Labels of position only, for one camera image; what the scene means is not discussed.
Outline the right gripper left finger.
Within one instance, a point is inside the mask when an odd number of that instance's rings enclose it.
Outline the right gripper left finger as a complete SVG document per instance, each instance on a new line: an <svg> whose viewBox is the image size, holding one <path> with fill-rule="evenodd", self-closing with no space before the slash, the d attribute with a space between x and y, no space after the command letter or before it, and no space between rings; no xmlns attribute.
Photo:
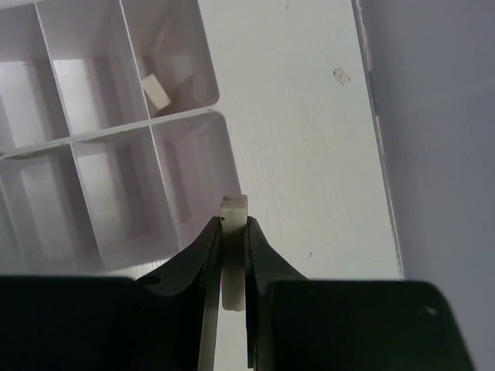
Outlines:
<svg viewBox="0 0 495 371"><path fill-rule="evenodd" d="M138 370L212 370L217 340L222 227L212 218L184 250L138 279L133 363Z"/></svg>

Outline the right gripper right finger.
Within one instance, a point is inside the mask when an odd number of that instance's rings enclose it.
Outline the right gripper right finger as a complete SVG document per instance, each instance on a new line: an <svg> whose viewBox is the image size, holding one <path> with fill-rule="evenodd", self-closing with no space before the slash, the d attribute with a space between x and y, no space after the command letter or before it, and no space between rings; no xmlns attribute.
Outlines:
<svg viewBox="0 0 495 371"><path fill-rule="evenodd" d="M274 330L275 304L269 288L279 281L304 281L306 277L270 245L259 222L252 216L247 218L243 245L247 365L274 367L277 332Z"/></svg>

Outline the grey eraser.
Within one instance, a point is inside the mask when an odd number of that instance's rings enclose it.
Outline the grey eraser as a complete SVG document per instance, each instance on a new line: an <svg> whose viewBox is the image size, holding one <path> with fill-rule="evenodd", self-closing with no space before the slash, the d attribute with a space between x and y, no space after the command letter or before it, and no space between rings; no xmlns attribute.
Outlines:
<svg viewBox="0 0 495 371"><path fill-rule="evenodd" d="M222 227L222 306L226 311L245 309L244 230L248 221L246 195L225 196L220 204Z"/></svg>

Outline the beige eraser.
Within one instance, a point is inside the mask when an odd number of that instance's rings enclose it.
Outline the beige eraser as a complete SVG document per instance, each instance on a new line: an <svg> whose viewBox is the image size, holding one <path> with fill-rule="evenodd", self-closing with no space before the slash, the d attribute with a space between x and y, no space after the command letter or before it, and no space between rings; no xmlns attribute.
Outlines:
<svg viewBox="0 0 495 371"><path fill-rule="evenodd" d="M142 78L142 88L154 114L160 114L172 103L155 74Z"/></svg>

